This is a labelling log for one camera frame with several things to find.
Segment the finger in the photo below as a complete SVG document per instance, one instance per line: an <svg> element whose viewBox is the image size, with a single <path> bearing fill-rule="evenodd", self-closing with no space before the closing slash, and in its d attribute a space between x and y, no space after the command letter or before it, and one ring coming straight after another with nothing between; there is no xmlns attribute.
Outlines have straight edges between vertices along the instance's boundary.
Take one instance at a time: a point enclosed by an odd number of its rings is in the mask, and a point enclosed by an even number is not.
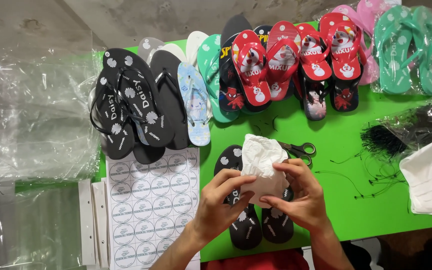
<svg viewBox="0 0 432 270"><path fill-rule="evenodd" d="M244 184L250 184L256 181L256 176L237 176L230 178L219 187L217 187L214 192L218 199L225 198L231 191L240 188Z"/></svg>
<svg viewBox="0 0 432 270"><path fill-rule="evenodd" d="M272 195L261 196L261 198L259 198L259 201L263 203L267 203L271 205L271 207L279 209L281 212L287 215L289 215L292 210L291 202L287 202L276 196L272 196Z"/></svg>
<svg viewBox="0 0 432 270"><path fill-rule="evenodd" d="M206 186L217 188L226 180L241 175L241 171L237 169L222 169L220 170Z"/></svg>
<svg viewBox="0 0 432 270"><path fill-rule="evenodd" d="M230 216L232 219L236 220L241 212L248 207L249 200L255 195L253 191L246 191L239 196L239 200L231 206Z"/></svg>
<svg viewBox="0 0 432 270"><path fill-rule="evenodd" d="M311 174L304 161L299 158L290 159L289 163L273 163L273 168L291 175L304 189L308 191L315 190L319 187L318 181Z"/></svg>

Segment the green table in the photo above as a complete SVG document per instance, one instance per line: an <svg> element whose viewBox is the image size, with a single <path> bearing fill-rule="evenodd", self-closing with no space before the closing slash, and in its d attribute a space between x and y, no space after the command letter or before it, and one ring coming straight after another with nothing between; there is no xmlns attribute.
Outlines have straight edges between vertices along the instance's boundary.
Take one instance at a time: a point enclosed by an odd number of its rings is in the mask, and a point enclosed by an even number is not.
<svg viewBox="0 0 432 270"><path fill-rule="evenodd" d="M169 43L175 43L185 51L186 40ZM137 47L127 49L137 52ZM359 107L355 111L336 112L327 98L327 116L317 122L306 119L296 98L276 102L261 114L241 113L239 118L231 123L211 120L211 143L201 147L200 186L203 188L213 178L214 165L220 153L229 145L243 145L247 133L292 144L310 142L317 148L313 158L313 172L341 173L354 183L353 185L347 178L332 173L316 174L324 189L328 216L341 241L430 228L431 215L417 215L411 212L406 184L397 183L378 196L371 197L371 194L380 191L385 185L369 183L371 176L363 161L359 158L350 159L343 164L330 161L343 161L361 151L360 130L365 123L415 107L427 99L429 97L420 95L376 94L371 92L369 86L362 86L359 88ZM105 162L102 156L101 170L97 177L105 176ZM355 186L365 198L354 198L360 195ZM256 212L261 220L261 210L258 207ZM307 230L294 225L294 232L293 238L284 244L270 243L263 238L256 248L242 251L232 245L229 230L226 230L201 250L201 261L310 245Z"/></svg>

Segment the scissors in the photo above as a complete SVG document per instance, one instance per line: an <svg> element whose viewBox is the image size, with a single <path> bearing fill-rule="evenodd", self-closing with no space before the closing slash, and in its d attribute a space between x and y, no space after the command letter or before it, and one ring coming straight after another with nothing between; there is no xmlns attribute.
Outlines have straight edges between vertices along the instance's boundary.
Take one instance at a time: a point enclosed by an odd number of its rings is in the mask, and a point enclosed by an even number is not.
<svg viewBox="0 0 432 270"><path fill-rule="evenodd" d="M307 159L307 162L305 161L306 165L311 165L311 163L313 162L311 160L311 157L309 155L313 155L316 153L316 147L314 144L312 143L304 143L303 145L294 145L294 144L285 144L282 143L280 141L278 141L278 144L285 149L286 151L288 151L289 153L295 155L298 159L304 157L305 159ZM306 151L304 148L312 148L312 151L308 152Z"/></svg>

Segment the round sticker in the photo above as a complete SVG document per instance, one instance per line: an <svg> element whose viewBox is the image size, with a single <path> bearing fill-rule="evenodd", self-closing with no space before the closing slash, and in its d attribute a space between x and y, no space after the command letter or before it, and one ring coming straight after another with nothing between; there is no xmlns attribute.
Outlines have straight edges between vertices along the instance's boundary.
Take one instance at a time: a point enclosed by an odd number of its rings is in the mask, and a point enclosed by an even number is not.
<svg viewBox="0 0 432 270"><path fill-rule="evenodd" d="M161 238L168 238L173 234L174 223L169 218L160 218L154 224L154 232Z"/></svg>
<svg viewBox="0 0 432 270"><path fill-rule="evenodd" d="M133 208L128 203L118 203L114 206L111 215L117 223L126 223L131 219Z"/></svg>
<svg viewBox="0 0 432 270"><path fill-rule="evenodd" d="M158 217L166 217L171 213L173 204L168 197L158 197L153 203L153 212Z"/></svg>
<svg viewBox="0 0 432 270"><path fill-rule="evenodd" d="M188 176L178 173L171 177L171 188L174 192L183 193L189 189Z"/></svg>
<svg viewBox="0 0 432 270"><path fill-rule="evenodd" d="M132 184L131 192L136 199L144 199L151 192L151 186L148 181L140 179Z"/></svg>
<svg viewBox="0 0 432 270"><path fill-rule="evenodd" d="M129 167L125 163L119 162L109 169L109 177L116 182L123 182L129 177Z"/></svg>
<svg viewBox="0 0 432 270"><path fill-rule="evenodd" d="M182 173L186 169L186 158L180 154L172 155L169 158L168 167L175 174Z"/></svg>
<svg viewBox="0 0 432 270"><path fill-rule="evenodd" d="M174 228L178 233L182 233L186 224L193 220L193 217L188 214L182 214L174 221Z"/></svg>
<svg viewBox="0 0 432 270"><path fill-rule="evenodd" d="M146 242L151 240L155 234L155 228L153 224L147 220L142 220L136 224L134 228L134 235L139 241Z"/></svg>
<svg viewBox="0 0 432 270"><path fill-rule="evenodd" d="M130 224L123 223L114 229L113 237L114 242L116 242L118 245L127 245L131 243L135 237L135 230Z"/></svg>
<svg viewBox="0 0 432 270"><path fill-rule="evenodd" d="M186 156L188 157L188 168L193 169L196 166L196 163L198 162L198 158L196 157L196 154L188 150L186 152Z"/></svg>
<svg viewBox="0 0 432 270"><path fill-rule="evenodd" d="M156 259L156 247L150 242L142 242L137 251L136 257L142 264L150 264Z"/></svg>
<svg viewBox="0 0 432 270"><path fill-rule="evenodd" d="M179 214L186 214L191 210L193 200L186 193L179 193L173 199L173 209Z"/></svg>
<svg viewBox="0 0 432 270"><path fill-rule="evenodd" d="M163 253L171 246L173 240L171 239L163 239L157 244L157 255L161 256Z"/></svg>
<svg viewBox="0 0 432 270"><path fill-rule="evenodd" d="M154 176L164 175L168 171L168 162L164 158L160 158L155 163L149 165L151 174Z"/></svg>
<svg viewBox="0 0 432 270"><path fill-rule="evenodd" d="M114 262L121 268L132 266L136 260L135 249L130 245L119 247L114 254Z"/></svg>
<svg viewBox="0 0 432 270"><path fill-rule="evenodd" d="M164 176L156 177L151 182L151 190L157 196L166 195L170 190L170 181Z"/></svg>
<svg viewBox="0 0 432 270"><path fill-rule="evenodd" d="M194 191L191 191L191 199L192 199L192 206L197 209L198 207L198 196L196 195L196 193Z"/></svg>
<svg viewBox="0 0 432 270"><path fill-rule="evenodd" d="M194 170L189 171L189 183L191 184L191 188L195 188L198 183L198 176Z"/></svg>
<svg viewBox="0 0 432 270"><path fill-rule="evenodd" d="M153 206L148 200L139 200L134 204L132 208L134 217L139 220L146 220L151 216L153 212Z"/></svg>
<svg viewBox="0 0 432 270"><path fill-rule="evenodd" d="M131 187L125 182L119 182L111 187L111 198L117 202L124 202L131 195Z"/></svg>
<svg viewBox="0 0 432 270"><path fill-rule="evenodd" d="M149 165L143 165L135 161L131 164L129 172L131 173L132 177L136 179L143 179L145 176L148 175Z"/></svg>

